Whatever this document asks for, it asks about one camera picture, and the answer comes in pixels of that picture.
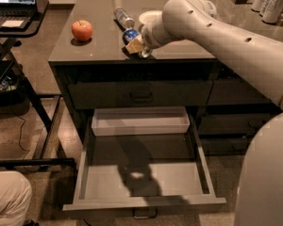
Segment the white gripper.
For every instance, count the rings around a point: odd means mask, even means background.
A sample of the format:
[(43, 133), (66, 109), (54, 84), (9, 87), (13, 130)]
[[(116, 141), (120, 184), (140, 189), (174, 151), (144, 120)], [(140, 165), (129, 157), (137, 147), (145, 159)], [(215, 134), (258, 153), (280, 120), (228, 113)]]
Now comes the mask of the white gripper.
[(132, 40), (125, 49), (129, 54), (139, 53), (139, 57), (146, 59), (151, 56), (152, 49), (160, 48), (172, 41), (176, 36), (172, 33), (174, 29), (174, 17), (166, 14), (159, 14), (148, 21), (141, 30), (142, 41)]

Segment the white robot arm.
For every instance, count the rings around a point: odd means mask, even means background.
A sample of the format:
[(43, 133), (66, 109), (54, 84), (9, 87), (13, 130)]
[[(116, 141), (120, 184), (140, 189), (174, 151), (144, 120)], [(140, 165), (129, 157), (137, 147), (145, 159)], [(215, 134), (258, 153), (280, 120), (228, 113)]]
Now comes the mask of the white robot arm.
[[(213, 9), (207, 0), (169, 0), (126, 49), (135, 54), (191, 40), (283, 110), (283, 42), (219, 22)], [(247, 149), (234, 226), (283, 226), (283, 112)]]

